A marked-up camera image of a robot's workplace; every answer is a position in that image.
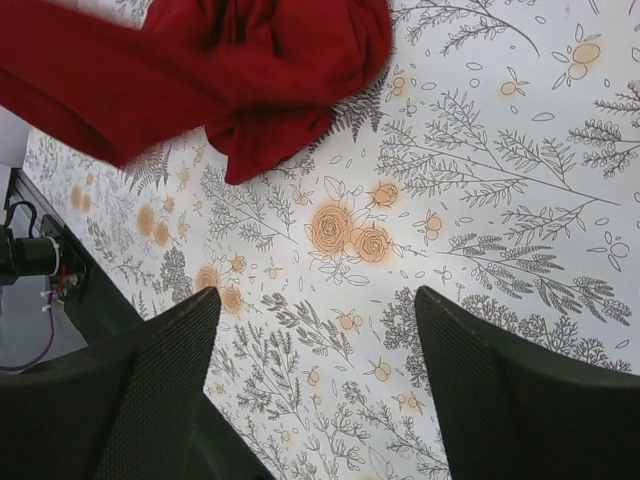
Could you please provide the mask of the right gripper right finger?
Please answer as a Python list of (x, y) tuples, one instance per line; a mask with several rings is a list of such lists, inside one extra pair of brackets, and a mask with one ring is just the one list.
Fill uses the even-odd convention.
[(638, 376), (551, 352), (427, 286), (415, 312), (452, 478), (638, 478)]

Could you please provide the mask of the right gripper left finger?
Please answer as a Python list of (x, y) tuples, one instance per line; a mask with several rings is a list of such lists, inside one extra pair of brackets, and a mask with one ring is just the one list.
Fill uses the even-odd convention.
[(111, 338), (1, 378), (5, 479), (265, 479), (204, 382), (221, 311), (208, 287)]

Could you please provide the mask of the dark red t-shirt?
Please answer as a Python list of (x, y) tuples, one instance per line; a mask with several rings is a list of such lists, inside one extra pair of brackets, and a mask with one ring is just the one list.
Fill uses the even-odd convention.
[(1, 103), (116, 167), (204, 128), (238, 185), (325, 134), (392, 47), (384, 1), (155, 1), (141, 28), (1, 5)]

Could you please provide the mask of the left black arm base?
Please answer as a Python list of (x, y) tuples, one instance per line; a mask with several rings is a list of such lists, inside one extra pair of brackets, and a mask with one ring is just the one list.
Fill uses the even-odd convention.
[(1, 304), (8, 288), (42, 277), (66, 308), (89, 298), (95, 262), (62, 216), (20, 169), (9, 176), (1, 221)]

